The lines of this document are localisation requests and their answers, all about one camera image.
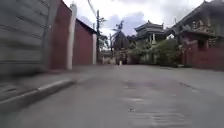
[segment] utility pole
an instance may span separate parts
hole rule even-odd
[[[113,44],[112,44],[112,36],[110,34],[110,52],[111,52],[111,57],[113,57]]]
[[[100,62],[100,40],[99,40],[99,36],[100,36],[100,14],[99,14],[99,10],[97,10],[97,14],[96,14],[96,32],[97,32],[97,40],[96,40],[96,56],[97,56],[97,62]]]

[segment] wire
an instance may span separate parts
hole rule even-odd
[[[89,3],[90,9],[92,10],[93,14],[95,15],[95,17],[97,17],[97,16],[96,16],[96,11],[95,11],[95,9],[93,8],[93,5],[92,5],[91,1],[90,1],[90,0],[87,0],[87,1],[88,1],[88,3]]]

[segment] gate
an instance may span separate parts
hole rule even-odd
[[[51,0],[0,0],[0,75],[40,70]]]

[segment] alley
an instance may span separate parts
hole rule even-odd
[[[1,128],[223,128],[221,72],[93,68],[77,85],[7,115]]]

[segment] sky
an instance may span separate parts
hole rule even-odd
[[[87,0],[63,0],[67,6],[74,2],[78,7],[78,18],[90,27],[96,18]],[[108,36],[111,29],[124,21],[125,35],[135,34],[134,28],[148,20],[155,24],[171,27],[175,20],[181,20],[185,15],[199,6],[204,0],[90,0],[94,9],[99,9],[100,16],[107,21],[101,26],[101,31]]]

